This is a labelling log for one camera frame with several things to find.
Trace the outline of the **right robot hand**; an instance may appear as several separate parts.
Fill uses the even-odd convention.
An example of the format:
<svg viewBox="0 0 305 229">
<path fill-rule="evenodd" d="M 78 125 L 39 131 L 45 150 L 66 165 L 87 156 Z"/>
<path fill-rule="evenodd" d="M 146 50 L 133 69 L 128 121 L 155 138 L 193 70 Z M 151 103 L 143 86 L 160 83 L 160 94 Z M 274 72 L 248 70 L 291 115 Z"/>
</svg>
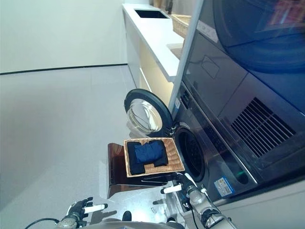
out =
<svg viewBox="0 0 305 229">
<path fill-rule="evenodd" d="M 161 189 L 161 194 L 169 194 L 177 191 L 187 192 L 191 187 L 197 187 L 196 183 L 188 173 L 176 172 L 174 180 L 177 181 L 177 184 Z"/>
</svg>

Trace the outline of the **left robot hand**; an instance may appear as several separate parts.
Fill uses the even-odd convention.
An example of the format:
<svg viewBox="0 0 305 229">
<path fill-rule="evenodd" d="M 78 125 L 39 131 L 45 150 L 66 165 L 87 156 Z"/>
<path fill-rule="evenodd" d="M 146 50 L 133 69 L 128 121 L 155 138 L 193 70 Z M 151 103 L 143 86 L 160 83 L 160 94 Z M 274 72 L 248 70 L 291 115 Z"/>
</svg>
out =
<svg viewBox="0 0 305 229">
<path fill-rule="evenodd" d="M 108 207 L 107 203 L 94 205 L 93 197 L 74 202 L 67 210 L 66 216 L 77 215 L 84 217 L 85 214 L 93 213 L 96 211 L 102 211 Z"/>
</svg>

